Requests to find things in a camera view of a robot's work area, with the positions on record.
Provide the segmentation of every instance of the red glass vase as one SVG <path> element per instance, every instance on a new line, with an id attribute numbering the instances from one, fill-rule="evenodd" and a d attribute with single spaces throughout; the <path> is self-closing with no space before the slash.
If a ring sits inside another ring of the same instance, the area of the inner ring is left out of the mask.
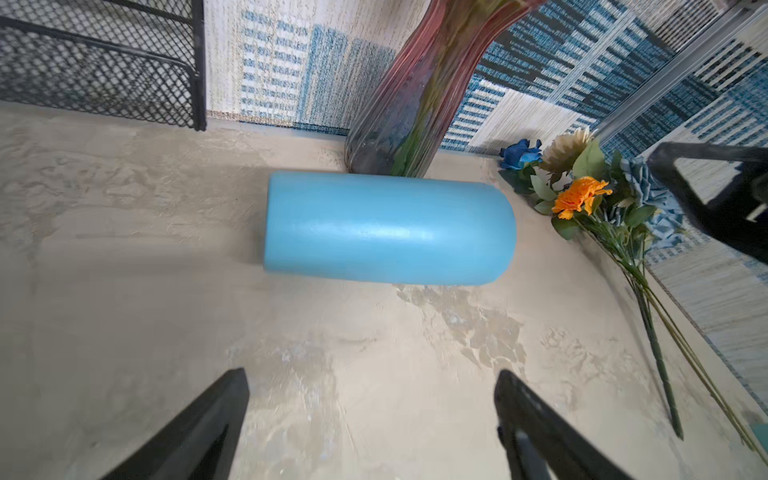
<path id="1" fill-rule="evenodd" d="M 349 130 L 349 171 L 423 177 L 485 49 L 544 1 L 432 0 Z"/>

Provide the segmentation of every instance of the table surface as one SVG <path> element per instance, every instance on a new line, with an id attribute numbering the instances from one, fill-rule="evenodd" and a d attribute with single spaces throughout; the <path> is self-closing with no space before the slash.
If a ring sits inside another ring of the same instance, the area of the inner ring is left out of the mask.
<path id="1" fill-rule="evenodd" d="M 236 366 L 251 398 L 231 478 L 508 478 L 501 368 L 635 478 L 768 476 L 659 326 L 675 437 L 623 277 L 491 158 L 440 151 L 427 176 L 501 189 L 515 258 L 493 284 L 439 287 L 263 271 L 270 172 L 341 171 L 342 137 L 0 104 L 0 152 L 8 478 L 98 478 Z M 765 422 L 661 294 L 737 415 Z"/>

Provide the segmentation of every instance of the blue foam cylinder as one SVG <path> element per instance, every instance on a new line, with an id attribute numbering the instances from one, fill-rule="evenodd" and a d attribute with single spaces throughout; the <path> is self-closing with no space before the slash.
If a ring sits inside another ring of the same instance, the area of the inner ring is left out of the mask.
<path id="1" fill-rule="evenodd" d="M 271 175 L 264 268 L 345 280 L 482 285 L 507 269 L 515 215 L 486 184 Z"/>

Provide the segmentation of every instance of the black mesh wire basket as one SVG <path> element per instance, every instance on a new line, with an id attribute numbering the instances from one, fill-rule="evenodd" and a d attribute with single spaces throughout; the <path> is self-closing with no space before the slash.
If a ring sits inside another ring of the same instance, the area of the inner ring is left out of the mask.
<path id="1" fill-rule="evenodd" d="M 203 0 L 0 0 L 0 100 L 205 130 Z"/>

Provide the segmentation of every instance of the orange carnation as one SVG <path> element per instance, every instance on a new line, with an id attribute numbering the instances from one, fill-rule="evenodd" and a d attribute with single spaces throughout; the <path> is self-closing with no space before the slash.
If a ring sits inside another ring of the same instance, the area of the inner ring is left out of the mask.
<path id="1" fill-rule="evenodd" d="M 602 190 L 608 182 L 595 180 L 592 177 L 582 177 L 574 181 L 571 186 L 563 192 L 560 192 L 554 201 L 552 211 L 560 212 L 558 217 L 570 220 L 574 216 L 574 210 L 581 212 L 581 206 L 592 215 L 592 204 L 597 195 L 610 195 L 612 190 Z"/>

